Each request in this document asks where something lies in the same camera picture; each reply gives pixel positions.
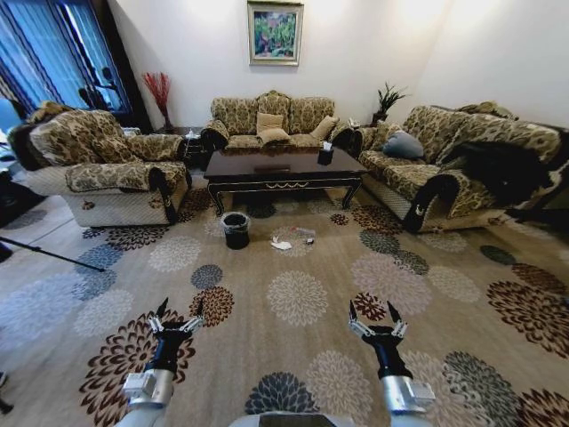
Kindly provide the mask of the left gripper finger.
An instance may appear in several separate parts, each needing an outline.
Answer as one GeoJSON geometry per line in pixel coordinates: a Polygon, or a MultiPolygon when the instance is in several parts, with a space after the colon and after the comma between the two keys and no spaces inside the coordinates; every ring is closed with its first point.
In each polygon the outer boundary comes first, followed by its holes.
{"type": "Polygon", "coordinates": [[[204,325],[204,300],[200,299],[196,308],[196,314],[180,327],[184,334],[193,334],[204,325]]]}
{"type": "Polygon", "coordinates": [[[164,330],[164,326],[162,324],[162,317],[164,316],[165,310],[167,308],[168,300],[169,298],[166,297],[156,309],[156,313],[148,319],[153,334],[157,334],[164,330]]]}

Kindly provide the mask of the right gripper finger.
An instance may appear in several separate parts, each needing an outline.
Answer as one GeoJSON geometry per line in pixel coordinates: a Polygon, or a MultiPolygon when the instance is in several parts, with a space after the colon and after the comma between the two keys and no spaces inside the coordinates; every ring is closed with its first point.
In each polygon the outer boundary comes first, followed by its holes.
{"type": "Polygon", "coordinates": [[[389,309],[389,315],[391,316],[391,319],[394,322],[391,335],[404,336],[407,329],[407,323],[402,320],[399,311],[391,304],[390,301],[387,301],[387,305],[389,309]]]}
{"type": "Polygon", "coordinates": [[[361,323],[357,318],[357,311],[352,301],[349,301],[349,329],[359,337],[367,335],[367,326],[361,323]]]}

